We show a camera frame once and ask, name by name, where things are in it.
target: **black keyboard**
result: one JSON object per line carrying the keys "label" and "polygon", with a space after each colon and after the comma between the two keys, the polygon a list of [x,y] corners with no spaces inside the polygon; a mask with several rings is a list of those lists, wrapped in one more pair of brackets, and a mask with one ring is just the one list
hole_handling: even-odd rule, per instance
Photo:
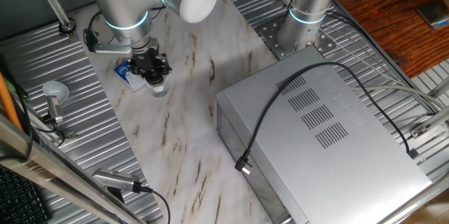
{"label": "black keyboard", "polygon": [[0,166],[0,223],[43,224],[49,220],[48,209],[33,183]]}

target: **wooden surface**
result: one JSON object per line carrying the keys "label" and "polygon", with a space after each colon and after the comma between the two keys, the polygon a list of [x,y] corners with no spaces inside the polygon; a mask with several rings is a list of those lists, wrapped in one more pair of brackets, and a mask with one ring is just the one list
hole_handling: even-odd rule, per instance
{"label": "wooden surface", "polygon": [[449,224],[449,191],[432,199],[401,224]]}
{"label": "wooden surface", "polygon": [[416,8],[438,0],[339,0],[410,77],[449,59],[449,27],[433,30]]}

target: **vent grille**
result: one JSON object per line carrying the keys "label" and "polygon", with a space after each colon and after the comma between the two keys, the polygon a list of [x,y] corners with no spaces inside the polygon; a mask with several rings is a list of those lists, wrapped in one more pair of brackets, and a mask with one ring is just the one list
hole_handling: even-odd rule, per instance
{"label": "vent grille", "polygon": [[[276,84],[276,86],[279,88],[279,90],[284,86],[288,80],[292,79],[293,76],[289,76],[286,79],[280,81]],[[287,94],[303,85],[306,84],[306,81],[302,77],[297,77],[295,80],[293,80],[287,87],[282,91],[282,94]]]}
{"label": "vent grille", "polygon": [[343,126],[340,123],[336,123],[316,134],[315,137],[326,149],[347,135],[348,133]]}
{"label": "vent grille", "polygon": [[320,100],[312,89],[308,89],[288,100],[296,112]]}
{"label": "vent grille", "polygon": [[315,110],[309,112],[308,114],[301,117],[301,119],[305,122],[305,124],[309,127],[309,129],[313,129],[322,123],[328,121],[330,118],[334,117],[333,114],[329,111],[329,109],[322,105]]}

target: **silver metal box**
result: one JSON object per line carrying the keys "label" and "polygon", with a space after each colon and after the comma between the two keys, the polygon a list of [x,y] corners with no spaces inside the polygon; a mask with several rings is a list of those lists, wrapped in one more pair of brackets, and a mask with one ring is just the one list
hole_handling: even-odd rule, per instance
{"label": "silver metal box", "polygon": [[[265,105],[309,47],[220,91],[217,132],[235,160]],[[246,179],[275,224],[378,223],[431,184],[331,66],[296,79],[268,111]]]}

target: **white marble table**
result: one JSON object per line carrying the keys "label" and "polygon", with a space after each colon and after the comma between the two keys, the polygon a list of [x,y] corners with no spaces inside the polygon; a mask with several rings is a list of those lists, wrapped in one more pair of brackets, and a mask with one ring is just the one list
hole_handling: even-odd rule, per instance
{"label": "white marble table", "polygon": [[[97,11],[92,5],[72,14],[79,37]],[[271,223],[215,132],[213,95],[275,57],[230,0],[218,0],[195,25],[171,11],[153,23],[152,36],[173,68],[163,98],[146,86],[129,91],[113,71],[123,59],[87,52],[149,186],[166,197],[175,224]]]}

